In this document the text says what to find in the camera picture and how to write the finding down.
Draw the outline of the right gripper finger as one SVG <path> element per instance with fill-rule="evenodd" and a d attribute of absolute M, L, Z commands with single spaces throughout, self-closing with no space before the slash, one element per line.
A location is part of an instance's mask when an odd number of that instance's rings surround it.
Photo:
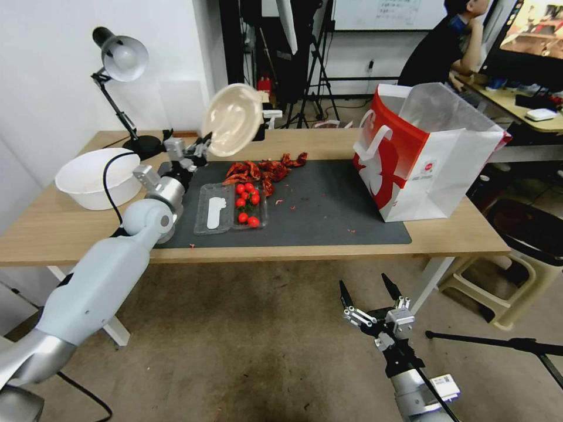
<path fill-rule="evenodd" d="M 343 306 L 343 318 L 357 328 L 372 328 L 377 322 L 375 317 L 356 308 L 343 280 L 339 280 L 340 301 Z"/>
<path fill-rule="evenodd" d="M 391 299 L 394 301 L 394 308 L 409 309 L 411 299 L 407 296 L 402 295 L 398 286 L 385 273 L 381 274 L 381 278 L 387 292 L 391 296 Z"/>

